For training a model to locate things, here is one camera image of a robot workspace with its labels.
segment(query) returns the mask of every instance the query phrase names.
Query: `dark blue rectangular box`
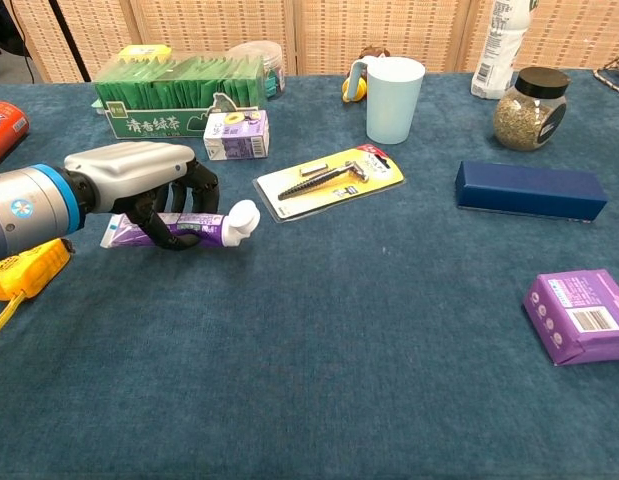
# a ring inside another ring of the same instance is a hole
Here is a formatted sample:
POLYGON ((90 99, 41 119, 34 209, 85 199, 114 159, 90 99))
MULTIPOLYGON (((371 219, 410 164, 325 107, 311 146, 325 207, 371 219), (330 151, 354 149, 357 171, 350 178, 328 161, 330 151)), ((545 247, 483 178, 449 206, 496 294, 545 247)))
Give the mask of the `dark blue rectangular box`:
POLYGON ((593 173, 462 162, 459 207, 593 221, 607 204, 593 173))

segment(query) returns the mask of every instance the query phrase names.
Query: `clear plastic container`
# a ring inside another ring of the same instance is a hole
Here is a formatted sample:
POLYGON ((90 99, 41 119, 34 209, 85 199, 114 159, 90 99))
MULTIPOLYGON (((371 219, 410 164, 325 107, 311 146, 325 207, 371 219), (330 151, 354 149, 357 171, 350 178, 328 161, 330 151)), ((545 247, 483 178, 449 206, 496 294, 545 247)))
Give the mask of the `clear plastic container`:
POLYGON ((262 56, 265 67, 265 94, 267 98, 276 98, 284 92, 285 72, 282 61, 282 47, 276 42, 257 40, 241 43, 231 48, 227 55, 262 56))
POLYGON ((536 150, 547 143, 567 110, 569 81, 553 68, 522 69, 496 107, 493 126, 500 143, 519 151, 536 150))

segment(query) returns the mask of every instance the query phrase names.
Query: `small milk carton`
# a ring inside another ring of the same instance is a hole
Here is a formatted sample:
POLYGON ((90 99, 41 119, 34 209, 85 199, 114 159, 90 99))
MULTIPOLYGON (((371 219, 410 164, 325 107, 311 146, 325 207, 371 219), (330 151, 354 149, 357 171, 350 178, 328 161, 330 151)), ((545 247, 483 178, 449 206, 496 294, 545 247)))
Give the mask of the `small milk carton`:
POLYGON ((619 286, 606 270, 538 275, 523 303, 556 365, 619 360, 619 286))
POLYGON ((264 158, 269 154, 267 112, 211 113, 203 138, 209 160, 264 158))

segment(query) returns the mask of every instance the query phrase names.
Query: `woven panel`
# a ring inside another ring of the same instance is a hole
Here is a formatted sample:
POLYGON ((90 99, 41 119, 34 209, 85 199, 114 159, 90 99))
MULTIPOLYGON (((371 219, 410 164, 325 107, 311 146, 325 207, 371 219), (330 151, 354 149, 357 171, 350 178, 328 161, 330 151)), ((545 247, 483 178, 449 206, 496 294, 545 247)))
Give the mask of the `woven panel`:
POLYGON ((128 25, 123 7, 129 0, 58 0, 65 21, 93 79, 113 55, 137 43, 137 27, 128 25))
MULTIPOLYGON (((461 71, 473 71, 484 45, 493 0, 480 0, 463 46, 461 71)), ((596 68, 619 55, 619 0, 540 0, 516 68, 596 68)))
POLYGON ((465 0, 299 0, 299 64, 305 74, 343 74, 367 45, 407 56, 430 72, 455 65, 465 0))
MULTIPOLYGON (((11 3, 5 2, 11 9, 11 3)), ((13 7, 25 34, 27 49, 45 81, 82 82, 82 75, 69 50, 49 2, 14 0, 13 7)))
POLYGON ((175 50, 224 52, 243 42, 279 43, 287 73, 295 73, 291 0, 132 0, 143 43, 175 50))

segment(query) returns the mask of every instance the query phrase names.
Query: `robotic hand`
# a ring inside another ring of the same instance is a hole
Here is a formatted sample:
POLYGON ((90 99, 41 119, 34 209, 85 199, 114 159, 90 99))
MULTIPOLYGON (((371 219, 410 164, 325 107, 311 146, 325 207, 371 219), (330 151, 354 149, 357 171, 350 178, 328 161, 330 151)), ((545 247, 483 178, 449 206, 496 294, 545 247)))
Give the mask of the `robotic hand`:
POLYGON ((191 189, 194 213, 217 213, 218 177, 193 150, 159 142, 122 142, 48 165, 0 174, 0 260, 84 227, 87 213, 124 213, 154 243, 183 250, 199 242, 173 235, 158 212, 182 212, 191 189))

